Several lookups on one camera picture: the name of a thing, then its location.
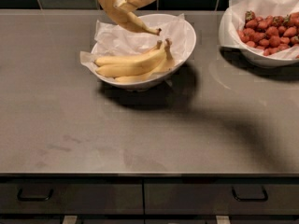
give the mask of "bunch of bananas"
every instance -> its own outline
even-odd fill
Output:
[[[166,72],[175,65],[170,52],[172,42],[167,38],[141,54],[127,56],[102,56],[94,63],[99,66],[96,73],[104,77],[114,77],[121,83],[147,80],[151,74]]]
[[[160,28],[150,28],[133,12],[121,10],[115,6],[117,0],[98,0],[106,14],[120,27],[133,33],[159,35]]]

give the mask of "gray countertop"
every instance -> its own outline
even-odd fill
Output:
[[[195,50],[169,81],[129,92],[80,64],[101,11],[0,11],[0,174],[299,174],[299,66],[221,49],[222,12],[159,13],[186,15]]]

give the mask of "tile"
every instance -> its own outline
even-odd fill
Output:
[[[225,11],[226,8],[229,6],[230,0],[219,0],[217,10],[218,11]]]
[[[96,0],[39,0],[44,9],[97,9]]]
[[[217,0],[159,0],[159,10],[214,10]]]
[[[3,9],[39,9],[37,0],[0,0]]]
[[[157,10],[158,8],[158,3],[153,2],[151,4],[148,4],[147,6],[141,7],[139,10]]]

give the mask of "white bowl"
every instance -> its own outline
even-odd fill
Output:
[[[144,23],[150,23],[150,26],[152,26],[152,27],[158,27],[161,24],[170,22],[175,17],[176,16],[169,15],[169,14],[150,14],[150,15],[140,16],[140,19]],[[173,75],[187,61],[187,59],[190,57],[190,55],[192,54],[192,52],[195,48],[196,33],[195,33],[193,27],[187,21],[184,21],[184,22],[186,25],[186,32],[187,32],[186,43],[185,43],[185,51],[186,52],[182,52],[182,53],[184,53],[185,55],[183,57],[181,57],[180,62],[175,63],[175,66],[170,71],[165,72],[162,76],[153,77],[153,78],[150,78],[149,80],[135,82],[135,83],[120,83],[113,78],[107,78],[107,77],[103,77],[101,75],[97,75],[97,76],[101,80],[105,81],[106,83],[108,83],[112,86],[126,89],[128,91],[144,91],[153,86],[160,84],[161,82],[163,82],[164,80],[169,78],[171,75]],[[173,43],[176,43],[176,40],[172,39],[172,37],[170,37],[170,39],[172,40]],[[97,46],[98,45],[96,43],[93,47],[92,54],[94,54],[95,51],[97,50]]]
[[[255,53],[250,49],[247,49],[247,46],[241,41],[240,43],[236,42],[229,33],[231,16],[232,14],[230,12],[230,8],[228,8],[221,18],[221,24],[219,28],[219,41],[222,47],[240,49],[241,53],[250,63],[262,68],[275,68],[299,62],[297,59],[278,59],[271,56],[263,56]]]

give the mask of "drawer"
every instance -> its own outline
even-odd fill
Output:
[[[2,219],[0,218],[1,224],[61,224],[59,219]]]
[[[53,184],[0,184],[1,214],[62,213],[66,190]]]
[[[1,214],[143,214],[142,186],[59,181],[1,183],[0,210]]]
[[[66,214],[143,214],[139,184],[72,184],[62,197]]]
[[[108,220],[108,219],[84,219],[83,224],[144,224],[144,220],[125,219],[125,220]]]
[[[230,224],[297,224],[292,217],[230,217]]]
[[[297,184],[196,184],[146,181],[145,213],[298,215],[298,195]]]
[[[216,219],[201,219],[201,220],[189,220],[189,219],[146,219],[145,224],[217,224]]]

